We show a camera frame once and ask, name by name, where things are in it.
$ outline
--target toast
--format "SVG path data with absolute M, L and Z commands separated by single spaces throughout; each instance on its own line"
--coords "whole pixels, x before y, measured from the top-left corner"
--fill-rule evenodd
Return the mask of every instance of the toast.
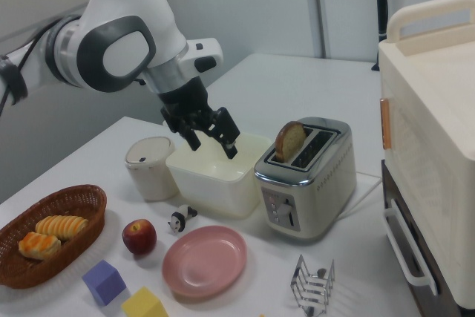
M 301 149 L 306 138 L 301 122 L 288 122 L 275 138 L 275 159 L 279 163 L 288 162 Z

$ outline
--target panda figurine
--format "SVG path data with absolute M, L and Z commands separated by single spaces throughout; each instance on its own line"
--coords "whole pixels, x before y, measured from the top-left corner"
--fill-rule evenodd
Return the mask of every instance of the panda figurine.
M 171 215 L 168 224 L 174 233 L 182 232 L 185 229 L 186 221 L 189 218 L 196 217 L 197 214 L 198 212 L 195 209 L 183 204 Z

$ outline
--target table surface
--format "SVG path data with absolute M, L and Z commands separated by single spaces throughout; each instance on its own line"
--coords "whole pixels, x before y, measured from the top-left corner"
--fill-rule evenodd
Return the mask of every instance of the table surface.
M 318 88 L 315 101 L 302 105 L 301 99 L 313 98 L 309 89 L 312 85 Z M 276 101 L 255 103 L 264 95 L 275 100 L 284 98 L 281 92 L 290 88 L 294 93 L 303 93 L 300 99 L 289 96 L 294 99 L 289 99 L 283 107 Z M 338 98 L 334 101 L 327 98 L 333 95 Z M 250 56 L 209 88 L 210 105 L 226 106 L 241 131 L 272 138 L 286 121 L 310 116 L 343 120 L 352 126 L 360 173 L 348 206 L 369 194 L 353 214 L 336 221 L 321 240 L 313 242 L 278 234 L 267 226 L 260 209 L 244 220 L 201 212 L 187 223 L 185 232 L 173 234 L 167 222 L 183 199 L 178 195 L 163 202 L 146 203 L 128 175 L 124 157 L 131 145 L 145 137 L 165 135 L 177 146 L 183 144 L 183 139 L 164 126 L 122 118 L 0 205 L 0 226 L 4 226 L 36 201 L 68 186 L 95 184 L 108 196 L 105 228 L 96 242 L 56 277 L 37 287 L 27 290 L 0 287 L 0 316 L 124 316 L 121 303 L 142 286 L 161 299 L 171 317 L 304 316 L 290 289 L 300 254 L 311 272 L 328 269 L 335 262 L 335 284 L 327 308 L 329 317 L 419 316 L 384 233 L 381 185 L 374 189 L 379 178 L 373 175 L 380 176 L 382 158 L 380 136 L 375 140 L 370 137 L 370 134 L 380 135 L 381 129 L 374 123 L 379 121 L 379 105 L 373 104 L 378 100 L 379 75 L 370 71 L 368 63 L 285 56 Z M 346 111 L 342 107 L 349 106 L 349 101 L 353 109 Z M 338 105 L 325 108 L 329 102 Z M 121 237 L 123 227 L 137 218 L 149 219 L 158 235 L 154 251 L 142 258 L 135 258 Z M 167 249 L 187 232 L 216 224 L 242 234 L 248 247 L 242 275 L 229 289 L 205 301 L 173 295 L 161 277 Z M 119 270 L 127 285 L 105 307 L 96 304 L 81 279 L 102 259 Z

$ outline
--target black pole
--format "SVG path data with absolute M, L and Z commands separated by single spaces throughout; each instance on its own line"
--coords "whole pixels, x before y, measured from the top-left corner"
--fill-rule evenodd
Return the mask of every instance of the black pole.
M 388 18 L 387 0 L 376 0 L 378 4 L 378 36 L 379 42 L 386 39 L 386 26 Z M 371 68 L 373 71 L 379 71 L 379 53 L 376 56 L 376 64 Z

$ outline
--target microwave handle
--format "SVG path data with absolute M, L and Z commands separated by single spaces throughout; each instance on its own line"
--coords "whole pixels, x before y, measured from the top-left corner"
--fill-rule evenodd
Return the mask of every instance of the microwave handle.
M 406 260 L 404 259 L 404 256 L 402 255 L 401 249 L 399 248 L 399 245 L 397 244 L 393 231 L 391 230 L 391 227 L 389 223 L 387 222 L 387 218 L 389 217 L 395 217 L 396 220 L 398 221 L 398 224 L 400 225 L 410 245 L 410 248 L 413 250 L 413 254 L 416 257 L 417 263 L 419 264 L 419 266 L 422 269 L 422 272 L 424 273 L 424 276 L 420 276 L 420 277 L 414 276 L 410 272 L 409 266 L 407 265 Z M 411 235 L 410 230 L 407 227 L 407 224 L 404 221 L 404 218 L 402 217 L 402 214 L 399 211 L 399 208 L 396 205 L 396 202 L 394 200 L 391 200 L 391 207 L 383 211 L 383 224 L 386 229 L 387 237 L 389 238 L 389 241 L 391 242 L 391 245 L 393 246 L 394 252 L 399 261 L 399 265 L 401 265 L 402 272 L 404 273 L 404 276 L 407 282 L 409 282 L 409 284 L 413 286 L 419 286 L 419 287 L 429 286 L 430 289 L 432 290 L 432 293 L 434 295 L 437 295 L 436 282 L 434 281 L 432 274 L 430 273 L 429 267 L 425 263 L 425 260 L 422 257 L 422 254 L 417 246 L 417 243 L 414 240 L 413 236 Z
M 430 0 L 403 7 L 387 23 L 387 42 L 399 42 L 405 25 L 459 10 L 470 10 L 469 24 L 475 23 L 475 0 Z

